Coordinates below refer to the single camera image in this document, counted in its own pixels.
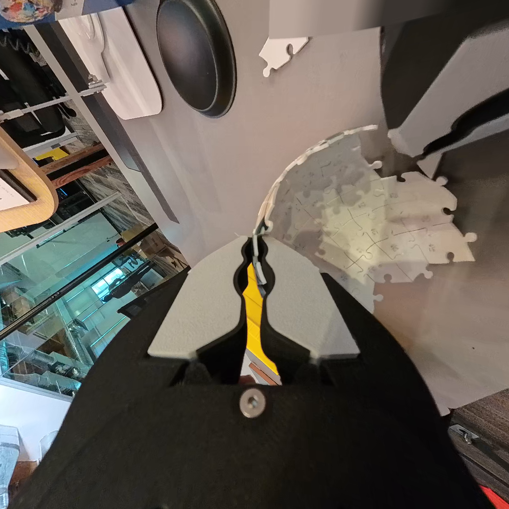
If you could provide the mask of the white plastic tray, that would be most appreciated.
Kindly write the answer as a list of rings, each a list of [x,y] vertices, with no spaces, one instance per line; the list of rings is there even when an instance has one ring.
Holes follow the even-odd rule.
[[[154,116],[162,97],[122,7],[59,20],[88,74],[114,113],[123,120]]]

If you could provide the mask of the wooden shelf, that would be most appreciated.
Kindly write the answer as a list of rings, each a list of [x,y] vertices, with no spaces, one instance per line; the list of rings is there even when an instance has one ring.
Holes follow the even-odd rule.
[[[97,143],[49,162],[40,169],[48,176],[54,188],[58,189],[111,163],[113,158],[109,152],[103,144]]]

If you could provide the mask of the partly built white puzzle ball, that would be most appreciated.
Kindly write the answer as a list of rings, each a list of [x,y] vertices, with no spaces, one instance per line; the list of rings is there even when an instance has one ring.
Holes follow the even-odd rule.
[[[411,283],[433,276],[430,265],[472,263],[474,232],[453,223],[456,197],[420,172],[381,177],[381,161],[361,154],[361,133],[345,131],[308,149],[276,180],[253,231],[254,268],[262,276],[261,238],[273,237],[325,270],[369,313],[375,284]]]

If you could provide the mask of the thin black rod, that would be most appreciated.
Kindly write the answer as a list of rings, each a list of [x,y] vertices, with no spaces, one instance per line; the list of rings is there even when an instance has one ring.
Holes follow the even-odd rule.
[[[139,234],[134,236],[131,240],[125,242],[124,245],[117,248],[115,251],[108,254],[103,259],[99,260],[98,263],[94,264],[92,267],[82,272],[78,277],[71,280],[69,283],[65,284],[62,288],[49,295],[46,299],[38,303],[35,307],[31,308],[28,312],[21,315],[21,317],[14,320],[11,324],[1,330],[1,340],[5,339],[14,331],[18,330],[23,324],[30,321],[36,315],[40,314],[42,311],[49,308],[52,304],[54,304],[61,297],[67,295],[73,289],[78,287],[81,283],[85,282],[89,277],[96,274],[102,268],[110,264],[114,259],[118,258],[121,254],[123,254],[126,250],[132,248],[134,245],[141,242],[144,238],[148,237],[153,232],[156,232],[159,229],[159,226],[156,223],[147,226],[144,230],[142,230]]]

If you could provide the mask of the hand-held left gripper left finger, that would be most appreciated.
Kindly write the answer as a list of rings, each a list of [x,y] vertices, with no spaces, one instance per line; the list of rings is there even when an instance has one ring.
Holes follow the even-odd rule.
[[[247,346],[243,292],[252,239],[240,236],[192,267],[148,348],[150,357],[199,362],[213,380],[237,384]]]

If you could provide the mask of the black round bowl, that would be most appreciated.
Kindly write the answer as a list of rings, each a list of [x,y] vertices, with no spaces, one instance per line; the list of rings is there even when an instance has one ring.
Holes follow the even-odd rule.
[[[179,96],[207,118],[231,108],[237,89],[234,46],[215,1],[161,1],[156,16],[163,65]]]

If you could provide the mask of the silver metal bar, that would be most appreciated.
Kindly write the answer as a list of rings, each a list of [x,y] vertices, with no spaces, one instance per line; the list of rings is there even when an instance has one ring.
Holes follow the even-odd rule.
[[[77,97],[84,98],[89,97],[96,93],[103,92],[108,86],[107,82],[103,82],[102,80],[95,80],[89,83],[89,87],[86,90],[77,92]],[[16,108],[11,111],[1,111],[1,123],[4,121],[14,120],[17,118],[22,117],[23,115],[34,113],[36,111],[39,111],[41,109],[45,109],[47,107],[56,106],[58,104],[71,101],[73,100],[73,97],[69,94],[66,94],[62,97],[55,98],[49,101],[42,102],[40,104],[36,105],[28,105],[26,104],[23,108]]]

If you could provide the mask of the white puzzle piece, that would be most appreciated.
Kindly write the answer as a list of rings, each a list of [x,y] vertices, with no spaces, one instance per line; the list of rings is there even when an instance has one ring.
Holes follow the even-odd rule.
[[[264,78],[268,78],[272,71],[277,71],[285,66],[308,42],[309,37],[289,39],[268,38],[259,52],[259,57],[265,62],[263,69]]]

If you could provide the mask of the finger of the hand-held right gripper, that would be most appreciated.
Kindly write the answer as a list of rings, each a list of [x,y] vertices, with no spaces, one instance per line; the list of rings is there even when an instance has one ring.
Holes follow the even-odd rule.
[[[397,24],[381,35],[388,137],[429,157],[508,129],[508,25]]]
[[[508,246],[508,131],[445,153],[438,170],[457,199],[453,222],[477,246]]]

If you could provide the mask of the wooden rimmed board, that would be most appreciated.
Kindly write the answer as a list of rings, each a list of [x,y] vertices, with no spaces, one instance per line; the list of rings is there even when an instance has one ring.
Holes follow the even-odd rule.
[[[1,232],[48,220],[59,200],[52,182],[1,128],[1,169],[8,169],[35,196],[34,202],[1,211]]]

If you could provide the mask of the colourful puzzle box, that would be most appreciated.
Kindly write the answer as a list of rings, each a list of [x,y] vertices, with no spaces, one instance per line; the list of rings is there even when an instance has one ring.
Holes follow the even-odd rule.
[[[55,21],[63,1],[1,1],[1,30]]]

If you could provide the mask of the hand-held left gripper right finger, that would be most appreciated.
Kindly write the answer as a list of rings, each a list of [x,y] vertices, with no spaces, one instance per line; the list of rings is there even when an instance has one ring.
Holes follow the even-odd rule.
[[[305,366],[357,359],[360,348],[320,273],[306,257],[253,236],[253,267],[263,295],[260,339],[282,385]]]

